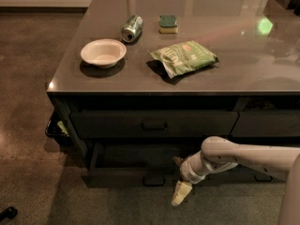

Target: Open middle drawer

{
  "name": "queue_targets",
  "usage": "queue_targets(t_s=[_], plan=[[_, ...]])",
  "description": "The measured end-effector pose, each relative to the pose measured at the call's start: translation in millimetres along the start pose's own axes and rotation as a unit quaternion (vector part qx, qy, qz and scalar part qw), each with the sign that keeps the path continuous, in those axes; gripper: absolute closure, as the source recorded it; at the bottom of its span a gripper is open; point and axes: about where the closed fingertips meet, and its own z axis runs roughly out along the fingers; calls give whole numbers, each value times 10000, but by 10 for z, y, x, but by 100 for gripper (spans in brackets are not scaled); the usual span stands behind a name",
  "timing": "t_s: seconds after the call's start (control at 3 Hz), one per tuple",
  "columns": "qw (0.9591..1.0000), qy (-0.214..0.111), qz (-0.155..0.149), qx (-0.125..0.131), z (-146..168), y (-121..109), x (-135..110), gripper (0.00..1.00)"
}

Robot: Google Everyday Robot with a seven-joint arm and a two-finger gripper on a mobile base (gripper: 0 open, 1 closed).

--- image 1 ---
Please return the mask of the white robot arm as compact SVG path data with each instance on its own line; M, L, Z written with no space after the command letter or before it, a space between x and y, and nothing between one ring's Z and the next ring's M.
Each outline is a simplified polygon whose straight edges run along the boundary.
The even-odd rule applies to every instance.
M300 225L300 148L273 145L239 144L218 136L206 138L201 150L187 158L174 158L182 180L172 196L177 206L192 186L208 174L222 173L243 165L286 182L277 225Z

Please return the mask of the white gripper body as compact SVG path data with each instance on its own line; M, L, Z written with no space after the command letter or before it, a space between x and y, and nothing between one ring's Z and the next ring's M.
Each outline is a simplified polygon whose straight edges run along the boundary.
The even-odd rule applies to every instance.
M206 176L199 156L187 157L180 165L180 173L185 181L193 185L200 183Z

